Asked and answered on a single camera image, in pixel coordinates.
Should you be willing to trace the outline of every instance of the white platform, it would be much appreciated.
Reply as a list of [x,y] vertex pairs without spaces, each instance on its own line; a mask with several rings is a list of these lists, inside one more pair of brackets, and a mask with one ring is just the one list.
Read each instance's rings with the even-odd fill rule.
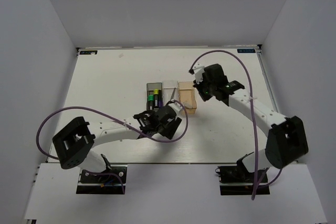
[[[130,117],[146,109],[147,82],[194,80],[188,70],[200,54],[209,50],[122,49],[79,55],[65,106],[88,106],[119,119]],[[246,64],[254,95],[272,108],[257,55],[228,50]],[[229,81],[237,80],[248,86],[243,68],[230,55],[215,53],[200,62],[205,66],[219,63]],[[125,140],[99,145],[94,150],[104,153],[112,163],[232,163],[254,151],[253,128],[248,119],[215,98],[203,102],[196,94],[196,101],[197,110],[190,117],[189,130],[176,143]],[[81,115],[87,121],[105,120],[87,111],[66,111],[60,117],[57,131]],[[184,123],[183,120],[175,136],[182,133]],[[258,136],[259,147],[264,148],[266,137],[260,130]]]
[[[270,195],[221,196],[213,164],[128,166],[125,195],[76,195],[79,169],[41,164],[25,219],[36,224],[315,224],[326,222],[306,165],[289,165]],[[276,169],[268,176],[274,177]]]

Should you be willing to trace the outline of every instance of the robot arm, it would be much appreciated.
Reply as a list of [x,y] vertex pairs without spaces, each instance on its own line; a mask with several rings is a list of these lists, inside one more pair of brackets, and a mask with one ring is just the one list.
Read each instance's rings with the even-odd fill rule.
[[[203,101],[215,97],[251,120],[250,99],[254,100],[257,126],[267,136],[266,148],[259,151],[258,170],[284,168],[308,152],[303,122],[297,116],[288,118],[250,98],[242,84],[227,80],[219,64],[204,67],[197,62],[190,73],[195,74],[194,87]],[[254,165],[254,152],[237,161],[237,168],[245,174],[253,173]]]
[[74,118],[52,138],[61,167],[79,166],[97,173],[108,171],[110,163],[104,155],[91,150],[93,147],[113,141],[137,140],[144,137],[141,133],[147,136],[159,133],[172,139],[182,121],[177,117],[182,110],[177,103],[168,103],[156,112],[144,111],[124,120],[125,125],[113,121],[89,123],[82,116]]

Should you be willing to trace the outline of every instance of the white wall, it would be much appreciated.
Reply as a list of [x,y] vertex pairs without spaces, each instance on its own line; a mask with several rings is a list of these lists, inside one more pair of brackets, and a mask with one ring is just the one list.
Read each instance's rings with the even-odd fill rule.
[[264,42],[285,0],[51,0],[76,47]]
[[[76,50],[49,0],[0,0],[0,216],[20,223],[37,165],[43,118],[62,106]],[[56,124],[46,128],[49,149]]]
[[304,121],[304,159],[329,223],[336,223],[336,0],[287,0],[263,46],[277,104]]

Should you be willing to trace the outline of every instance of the wire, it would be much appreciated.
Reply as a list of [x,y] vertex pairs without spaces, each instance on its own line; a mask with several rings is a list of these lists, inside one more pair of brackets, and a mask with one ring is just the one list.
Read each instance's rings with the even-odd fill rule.
[[267,187],[267,186],[270,186],[271,184],[273,184],[280,177],[281,172],[282,172],[282,169],[279,170],[278,174],[276,175],[276,177],[271,182],[269,182],[265,185],[259,186],[259,188],[264,188],[264,187]]
[[254,183],[253,183],[253,192],[252,192],[252,196],[251,199],[254,200],[256,197],[256,193],[257,193],[257,188],[259,186],[258,183],[258,161],[259,161],[259,148],[258,148],[258,134],[257,134],[257,122],[256,122],[256,117],[254,115],[254,105],[253,105],[253,89],[252,89],[252,81],[251,81],[251,77],[250,74],[248,73],[248,70],[246,68],[246,66],[244,65],[244,63],[233,53],[226,51],[226,50],[212,50],[212,51],[208,51],[205,52],[204,54],[200,55],[197,57],[197,59],[194,61],[194,63],[191,65],[190,69],[192,70],[194,65],[196,64],[196,62],[201,59],[203,56],[211,54],[213,52],[224,52],[228,55],[231,55],[232,57],[234,57],[236,60],[238,60],[238,62],[241,64],[241,66],[243,67],[243,69],[245,70],[246,76],[247,76],[247,80],[248,80],[248,84],[249,84],[249,89],[250,89],[250,104],[251,104],[251,119],[252,119],[252,124],[253,124],[253,132],[254,132],[254,145],[255,145],[255,166],[254,166]]
[[[132,126],[130,126],[130,125],[128,125],[128,124],[125,124],[123,121],[120,121],[119,119],[114,118],[114,117],[112,117],[112,116],[110,116],[110,115],[107,115],[107,114],[105,114],[105,113],[103,113],[103,112],[100,112],[100,111],[98,111],[98,110],[91,109],[91,108],[88,108],[88,107],[82,107],[82,106],[71,106],[71,107],[65,107],[65,108],[56,110],[55,112],[53,112],[53,113],[51,113],[50,115],[48,115],[48,116],[42,121],[40,127],[38,128],[38,130],[37,130],[37,132],[36,132],[36,145],[37,145],[38,150],[39,150],[41,153],[43,153],[44,155],[46,155],[47,157],[51,157],[51,158],[53,158],[53,159],[59,160],[58,157],[55,157],[55,156],[50,155],[49,153],[45,152],[45,151],[41,148],[41,145],[40,145],[40,142],[39,142],[39,137],[40,137],[40,134],[41,134],[41,130],[42,130],[43,126],[46,124],[46,122],[47,122],[50,118],[52,118],[54,115],[56,115],[56,114],[58,114],[58,113],[60,113],[60,112],[62,112],[62,111],[66,111],[66,110],[87,110],[87,111],[91,111],[91,112],[93,112],[93,113],[96,113],[96,114],[102,115],[102,116],[104,116],[104,117],[106,117],[106,118],[109,118],[109,119],[111,119],[112,121],[114,121],[114,122],[116,122],[116,123],[119,123],[119,124],[121,124],[121,125],[125,125],[125,126],[126,126],[127,128],[129,128],[130,130],[133,130],[133,131],[139,133],[140,135],[142,135],[142,136],[144,136],[144,137],[147,137],[147,138],[149,138],[149,139],[151,139],[151,140],[153,140],[153,141],[156,141],[156,142],[159,142],[159,143],[173,143],[173,142],[176,142],[176,141],[180,140],[180,139],[185,135],[185,133],[187,132],[187,129],[188,129],[188,113],[187,113],[187,111],[186,111],[184,105],[183,105],[180,101],[173,100],[173,102],[178,103],[178,104],[183,108],[184,113],[185,113],[185,128],[184,128],[184,131],[183,131],[183,133],[182,133],[178,138],[176,138],[176,139],[167,140],[167,141],[166,141],[166,140],[155,139],[155,138],[152,138],[151,136],[148,136],[148,135],[142,133],[141,131],[139,131],[138,129],[136,129],[136,128],[132,127]],[[110,176],[114,176],[114,177],[116,177],[116,178],[119,180],[120,184],[121,184],[122,192],[125,194],[125,189],[124,189],[123,183],[122,183],[122,181],[121,181],[121,178],[120,178],[117,174],[114,174],[114,173],[94,173],[94,172],[90,172],[90,171],[88,171],[88,170],[83,170],[83,171],[85,171],[86,173],[88,173],[88,174],[90,174],[90,175],[97,175],[97,176],[110,175]]]
[[262,179],[265,177],[265,175],[266,175],[268,169],[269,169],[269,168],[266,168],[266,169],[264,170],[264,172],[261,174],[261,176],[260,176],[260,178],[259,178],[259,180],[258,180],[258,185],[260,185],[260,183],[262,182]]
[[114,181],[114,178],[111,179],[111,180],[109,180],[109,181],[107,181],[107,182],[105,182],[105,183],[103,183],[103,186],[107,186],[109,184],[111,184],[113,186],[113,184],[112,184],[113,181]]

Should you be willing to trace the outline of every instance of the purple cable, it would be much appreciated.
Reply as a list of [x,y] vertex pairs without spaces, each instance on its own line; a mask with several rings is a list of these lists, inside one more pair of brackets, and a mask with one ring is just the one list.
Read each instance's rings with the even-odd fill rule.
[[251,77],[250,74],[247,71],[246,66],[244,65],[244,63],[233,53],[226,51],[226,50],[212,50],[212,51],[208,51],[205,52],[204,54],[200,55],[195,61],[194,63],[191,65],[190,69],[193,69],[193,66],[196,64],[196,62],[201,59],[203,56],[211,54],[213,52],[224,52],[226,54],[231,55],[232,57],[234,57],[236,60],[239,61],[239,63],[241,64],[241,66],[243,67],[243,69],[245,70],[247,79],[248,79],[248,84],[249,84],[249,88],[250,88],[250,97],[252,97],[252,99],[250,99],[250,104],[251,104],[251,119],[252,119],[252,124],[253,124],[253,132],[254,132],[254,145],[255,145],[255,166],[254,166],[254,183],[253,183],[253,192],[252,192],[252,197],[251,199],[254,200],[256,197],[256,193],[257,193],[257,188],[258,188],[258,160],[259,160],[259,156],[258,156],[258,134],[257,134],[257,122],[256,122],[256,117],[254,115],[254,106],[253,106],[253,91],[252,91],[252,82],[251,82]]
[[270,186],[271,184],[273,184],[277,179],[278,177],[280,176],[282,172],[282,169],[279,170],[278,174],[276,175],[276,177],[269,183],[265,184],[265,185],[262,185],[262,186],[259,186],[259,188],[264,188],[264,187],[267,187],[267,186]]
[[[37,145],[38,150],[39,150],[40,152],[42,152],[44,155],[46,155],[47,157],[51,157],[51,158],[54,158],[54,159],[56,159],[56,160],[59,160],[58,157],[55,157],[55,156],[50,155],[49,153],[45,152],[45,151],[41,148],[41,146],[40,146],[40,142],[39,142],[39,137],[40,137],[40,134],[41,134],[41,130],[42,130],[43,126],[46,124],[46,122],[47,122],[50,118],[52,118],[54,115],[56,115],[56,114],[58,114],[58,113],[60,113],[60,112],[62,112],[62,111],[66,111],[66,110],[87,110],[87,111],[91,111],[91,112],[93,112],[93,113],[96,113],[96,114],[105,116],[106,118],[111,119],[112,121],[114,121],[114,122],[116,122],[116,123],[119,123],[119,124],[121,124],[121,125],[125,125],[125,126],[126,126],[127,128],[129,128],[130,130],[133,130],[133,131],[139,133],[140,135],[142,135],[142,136],[144,136],[144,137],[147,137],[147,138],[149,138],[149,139],[151,139],[151,140],[153,140],[153,141],[156,141],[156,142],[159,142],[159,143],[173,143],[173,142],[176,142],[176,141],[180,140],[180,139],[185,135],[185,133],[187,132],[187,129],[188,129],[188,113],[187,113],[187,111],[186,111],[184,105],[183,105],[180,101],[173,100],[173,102],[178,103],[178,104],[183,108],[184,113],[185,113],[185,128],[184,128],[184,131],[183,131],[183,133],[182,133],[178,138],[176,138],[176,139],[167,140],[167,141],[165,141],[165,140],[155,139],[155,138],[152,138],[151,136],[148,136],[148,135],[142,133],[141,131],[139,131],[138,129],[136,129],[136,128],[132,127],[132,126],[130,126],[130,125],[128,125],[128,124],[125,124],[123,121],[121,121],[121,120],[119,120],[119,119],[117,119],[117,118],[114,118],[114,117],[112,117],[112,116],[110,116],[110,115],[107,115],[107,114],[105,114],[105,113],[103,113],[103,112],[100,112],[100,111],[98,111],[98,110],[94,110],[94,109],[91,109],[91,108],[88,108],[88,107],[82,107],[82,106],[71,106],[71,107],[65,107],[65,108],[56,110],[55,112],[51,113],[50,115],[48,115],[48,116],[43,120],[43,122],[41,123],[40,127],[38,128],[38,130],[37,130],[37,132],[36,132],[36,145]],[[90,172],[90,171],[88,171],[88,170],[85,170],[85,171],[86,171],[88,174],[91,174],[91,175],[99,175],[99,176],[101,176],[101,175],[111,175],[111,176],[116,177],[116,178],[119,180],[120,184],[121,184],[123,193],[125,194],[125,190],[124,190],[123,183],[122,183],[122,181],[121,181],[121,178],[120,178],[117,174],[114,174],[114,173],[94,173],[94,172]]]

